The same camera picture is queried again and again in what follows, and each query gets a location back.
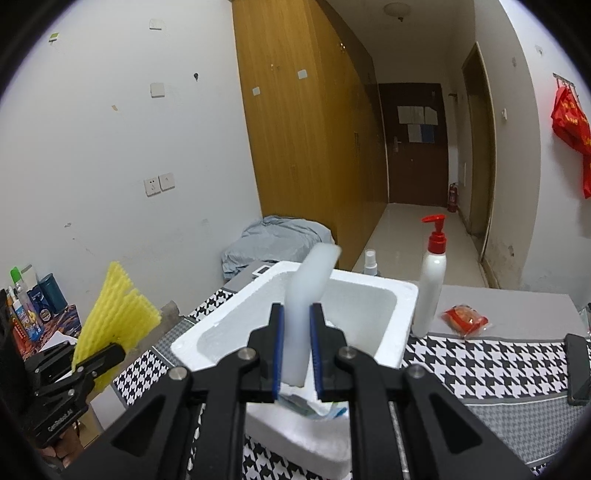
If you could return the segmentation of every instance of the toiletry bottle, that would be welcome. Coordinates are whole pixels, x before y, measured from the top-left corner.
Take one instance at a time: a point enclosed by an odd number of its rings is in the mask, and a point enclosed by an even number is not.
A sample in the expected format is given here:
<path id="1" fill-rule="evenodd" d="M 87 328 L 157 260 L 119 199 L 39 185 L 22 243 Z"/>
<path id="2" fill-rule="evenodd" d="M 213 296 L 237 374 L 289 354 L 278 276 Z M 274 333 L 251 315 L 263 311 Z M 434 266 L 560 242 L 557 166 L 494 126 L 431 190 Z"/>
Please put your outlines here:
<path id="1" fill-rule="evenodd" d="M 27 292 L 27 295 L 29 295 L 29 299 L 35 308 L 35 311 L 39 315 L 40 320 L 43 323 L 49 322 L 53 318 L 53 315 L 51 314 L 49 302 L 41 291 L 41 287 L 39 285 L 35 285 Z"/>
<path id="2" fill-rule="evenodd" d="M 62 313 L 68 306 L 68 302 L 64 298 L 53 273 L 50 273 L 39 280 L 39 286 L 41 287 L 43 295 L 49 302 L 52 314 L 59 315 Z"/>
<path id="3" fill-rule="evenodd" d="M 21 273 L 19 272 L 17 267 L 14 267 L 10 271 L 10 276 L 12 277 L 12 281 L 14 282 L 14 290 L 17 294 L 18 300 L 21 302 L 22 307 L 25 309 L 25 312 L 27 312 L 27 315 L 29 315 L 31 321 L 37 323 L 39 325 L 39 328 L 43 332 L 45 328 L 43 327 L 41 319 L 39 318 L 39 315 L 35 310 L 35 307 L 33 306 L 33 302 L 29 298 L 29 295 L 27 295 L 27 284 L 24 283 L 24 281 L 22 280 Z"/>
<path id="4" fill-rule="evenodd" d="M 12 308 L 14 309 L 14 313 L 17 314 L 17 318 L 21 322 L 22 327 L 25 329 L 28 337 L 33 342 L 36 342 L 43 333 L 41 326 L 36 321 L 32 320 L 30 315 L 28 315 L 28 313 L 25 311 L 25 308 L 22 306 L 21 301 L 15 295 L 12 287 L 8 287 L 8 294 L 12 298 Z"/>
<path id="5" fill-rule="evenodd" d="M 417 306 L 414 309 L 413 335 L 423 338 L 429 331 L 431 321 L 437 310 L 439 295 L 443 285 L 446 268 L 446 238 L 443 230 L 445 215 L 431 215 L 423 219 L 423 223 L 434 222 L 435 230 L 429 237 L 427 252 L 423 258 L 421 280 L 418 285 Z"/>
<path id="6" fill-rule="evenodd" d="M 21 322 L 18 320 L 17 314 L 14 313 L 12 297 L 8 289 L 6 290 L 6 305 L 8 307 L 8 314 L 10 315 L 11 323 L 13 325 L 12 336 L 14 337 L 14 341 L 17 344 L 18 351 L 20 352 L 21 356 L 24 356 L 28 351 L 33 349 L 33 345 L 29 336 L 27 335 L 27 332 L 22 327 Z"/>
<path id="7" fill-rule="evenodd" d="M 368 249 L 365 251 L 365 267 L 363 273 L 373 277 L 379 277 L 378 262 L 375 259 L 375 250 Z"/>
<path id="8" fill-rule="evenodd" d="M 35 271 L 35 268 L 31 264 L 28 264 L 25 268 L 22 268 L 21 278 L 23 282 L 27 284 L 27 293 L 30 297 L 31 294 L 29 293 L 29 290 L 32 290 L 35 285 L 37 285 L 37 272 Z"/>

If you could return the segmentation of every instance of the white pump bottle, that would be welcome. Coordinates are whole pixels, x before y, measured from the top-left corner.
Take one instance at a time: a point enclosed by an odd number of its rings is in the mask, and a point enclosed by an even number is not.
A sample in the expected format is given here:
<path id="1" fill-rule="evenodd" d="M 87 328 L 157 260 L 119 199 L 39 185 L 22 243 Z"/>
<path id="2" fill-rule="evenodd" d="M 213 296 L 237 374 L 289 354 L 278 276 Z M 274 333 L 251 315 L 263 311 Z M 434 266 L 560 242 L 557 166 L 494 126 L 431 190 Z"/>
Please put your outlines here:
<path id="1" fill-rule="evenodd" d="M 435 231 L 429 237 L 427 252 L 423 257 L 417 306 L 414 310 L 413 326 L 411 327 L 413 335 L 418 338 L 423 338 L 427 334 L 435 316 L 447 264 L 445 256 L 447 239 L 442 232 L 445 215 L 431 215 L 422 221 L 423 223 L 434 222 Z"/>

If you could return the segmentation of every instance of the green bottle cap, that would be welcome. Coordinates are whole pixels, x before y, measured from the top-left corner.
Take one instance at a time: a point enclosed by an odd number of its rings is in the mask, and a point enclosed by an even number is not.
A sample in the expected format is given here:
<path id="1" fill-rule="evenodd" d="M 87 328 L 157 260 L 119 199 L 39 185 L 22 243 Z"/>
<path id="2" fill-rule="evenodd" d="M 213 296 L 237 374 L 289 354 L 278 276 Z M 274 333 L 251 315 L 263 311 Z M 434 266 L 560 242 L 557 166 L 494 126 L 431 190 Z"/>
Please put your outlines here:
<path id="1" fill-rule="evenodd" d="M 10 271 L 10 276 L 12 277 L 12 281 L 14 283 L 18 282 L 19 280 L 22 280 L 21 273 L 18 271 L 18 268 L 17 267 L 14 267 Z"/>

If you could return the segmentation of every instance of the yellow foam net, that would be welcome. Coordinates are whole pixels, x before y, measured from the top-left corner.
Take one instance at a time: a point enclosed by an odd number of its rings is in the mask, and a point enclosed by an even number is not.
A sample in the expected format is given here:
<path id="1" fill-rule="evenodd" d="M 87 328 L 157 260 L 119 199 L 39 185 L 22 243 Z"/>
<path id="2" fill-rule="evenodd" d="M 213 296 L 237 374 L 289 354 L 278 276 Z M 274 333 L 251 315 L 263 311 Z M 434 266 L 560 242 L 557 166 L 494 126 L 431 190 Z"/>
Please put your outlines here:
<path id="1" fill-rule="evenodd" d="M 118 262 L 111 262 L 98 300 L 80 332 L 72 369 L 110 343 L 125 352 L 135 348 L 160 323 L 160 311 L 144 297 Z M 117 367 L 95 379 L 101 392 L 113 380 Z"/>

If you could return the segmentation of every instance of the fire extinguisher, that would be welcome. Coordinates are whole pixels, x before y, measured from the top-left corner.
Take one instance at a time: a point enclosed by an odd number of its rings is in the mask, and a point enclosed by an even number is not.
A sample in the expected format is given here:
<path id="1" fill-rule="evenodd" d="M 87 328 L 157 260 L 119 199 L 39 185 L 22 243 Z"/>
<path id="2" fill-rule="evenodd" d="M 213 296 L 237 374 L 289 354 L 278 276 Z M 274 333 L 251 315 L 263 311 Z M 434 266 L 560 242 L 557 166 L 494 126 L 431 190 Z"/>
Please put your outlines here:
<path id="1" fill-rule="evenodd" d="M 447 197 L 447 210 L 454 213 L 457 211 L 457 183 L 449 186 L 449 195 Z"/>

